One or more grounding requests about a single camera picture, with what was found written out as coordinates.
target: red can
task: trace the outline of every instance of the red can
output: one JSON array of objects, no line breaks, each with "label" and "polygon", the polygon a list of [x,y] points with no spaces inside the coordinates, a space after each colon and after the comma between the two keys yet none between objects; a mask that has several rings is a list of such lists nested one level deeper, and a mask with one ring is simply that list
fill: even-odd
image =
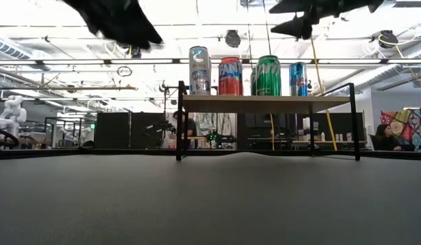
[{"label": "red can", "polygon": [[237,57],[226,57],[219,64],[219,95],[243,95],[242,62]]}]

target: white robot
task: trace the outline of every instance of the white robot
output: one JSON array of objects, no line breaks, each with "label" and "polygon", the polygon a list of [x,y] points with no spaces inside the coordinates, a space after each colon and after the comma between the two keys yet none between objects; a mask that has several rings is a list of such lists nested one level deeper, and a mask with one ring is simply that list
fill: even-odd
[{"label": "white robot", "polygon": [[6,130],[13,136],[18,138],[18,131],[20,129],[20,123],[24,123],[27,119],[27,112],[24,108],[21,108],[23,97],[20,95],[11,95],[5,101],[5,109],[0,115],[0,129]]},{"label": "white robot", "polygon": [[[74,144],[78,144],[78,140],[79,140],[79,131],[75,131],[74,135],[72,132],[68,132],[67,130],[65,130],[63,127],[61,127],[59,129],[60,132],[63,133],[65,140],[71,140],[72,142],[74,142]],[[85,138],[86,138],[86,134],[90,133],[90,127],[87,128],[82,128],[82,130],[80,131],[80,143],[85,142]]]}]

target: soda can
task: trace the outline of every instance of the soda can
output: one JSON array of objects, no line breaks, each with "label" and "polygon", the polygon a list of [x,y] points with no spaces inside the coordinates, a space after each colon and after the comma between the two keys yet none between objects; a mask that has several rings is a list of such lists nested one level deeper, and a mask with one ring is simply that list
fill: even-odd
[{"label": "soda can", "polygon": [[256,79],[257,95],[281,96],[281,65],[278,57],[267,55],[259,58]]},{"label": "soda can", "polygon": [[289,67],[290,96],[308,96],[307,65],[295,63]]},{"label": "soda can", "polygon": [[219,95],[243,95],[242,62],[237,57],[226,57],[219,64]]},{"label": "soda can", "polygon": [[251,95],[257,95],[256,67],[251,71]]},{"label": "soda can", "polygon": [[212,63],[206,47],[195,46],[189,50],[189,91],[191,95],[210,95]]}]

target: woman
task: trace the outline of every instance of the woman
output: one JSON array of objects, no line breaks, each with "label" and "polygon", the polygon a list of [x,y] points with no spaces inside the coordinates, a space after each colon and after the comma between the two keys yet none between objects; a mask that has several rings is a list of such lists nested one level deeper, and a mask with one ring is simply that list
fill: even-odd
[{"label": "woman", "polygon": [[402,151],[402,147],[393,136],[392,128],[387,124],[379,125],[376,129],[374,147],[375,150]]}]

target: shelf top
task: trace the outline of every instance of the shelf top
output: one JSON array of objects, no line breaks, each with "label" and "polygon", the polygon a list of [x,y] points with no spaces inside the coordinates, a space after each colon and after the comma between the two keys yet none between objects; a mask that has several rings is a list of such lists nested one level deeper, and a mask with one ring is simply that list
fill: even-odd
[{"label": "shelf top", "polygon": [[308,114],[349,103],[349,97],[184,95],[187,112]]}]

